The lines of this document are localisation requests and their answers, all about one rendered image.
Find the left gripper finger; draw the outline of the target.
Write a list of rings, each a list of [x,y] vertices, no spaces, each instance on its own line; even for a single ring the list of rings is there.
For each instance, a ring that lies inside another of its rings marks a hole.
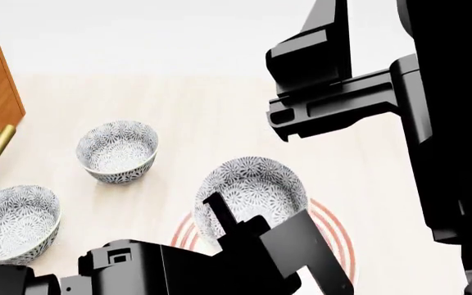
[[[213,193],[202,203],[210,206],[225,232],[217,239],[221,247],[243,245],[248,241],[256,240],[270,230],[270,226],[263,216],[254,216],[248,221],[237,222],[220,193]]]
[[[353,295],[353,286],[308,211],[299,211],[260,236],[283,278],[306,267],[323,295]]]

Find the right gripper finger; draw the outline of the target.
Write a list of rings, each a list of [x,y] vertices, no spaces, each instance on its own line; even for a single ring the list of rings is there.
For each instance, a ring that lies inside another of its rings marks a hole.
[[[347,0],[315,0],[300,31],[265,55],[278,94],[352,77]]]
[[[389,70],[318,87],[305,93],[270,100],[267,119],[287,142],[346,129],[366,117],[397,112],[397,99]]]

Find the white plate with red rings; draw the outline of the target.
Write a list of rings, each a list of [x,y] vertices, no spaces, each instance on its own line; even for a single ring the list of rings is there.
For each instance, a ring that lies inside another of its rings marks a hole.
[[[332,211],[314,198],[310,198],[308,209],[312,220],[339,265],[352,282],[353,287],[356,287],[358,280],[356,254],[353,242],[345,227]],[[170,245],[193,252],[209,253],[213,250],[213,247],[201,237],[191,211],[181,219],[170,240]]]

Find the blue floral patterned bowl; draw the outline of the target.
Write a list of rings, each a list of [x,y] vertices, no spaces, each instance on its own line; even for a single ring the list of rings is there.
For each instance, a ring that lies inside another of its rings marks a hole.
[[[157,132],[143,122],[115,120],[87,132],[75,155],[92,177],[105,184],[127,184],[152,167],[159,145]]]
[[[0,190],[0,265],[27,266],[54,243],[61,223],[58,196],[38,185]]]
[[[220,193],[236,221],[263,216],[271,228],[308,208],[302,181],[288,166],[266,157],[240,157],[216,167],[202,181],[193,218],[202,240],[214,248],[225,234],[211,206],[203,203]]]

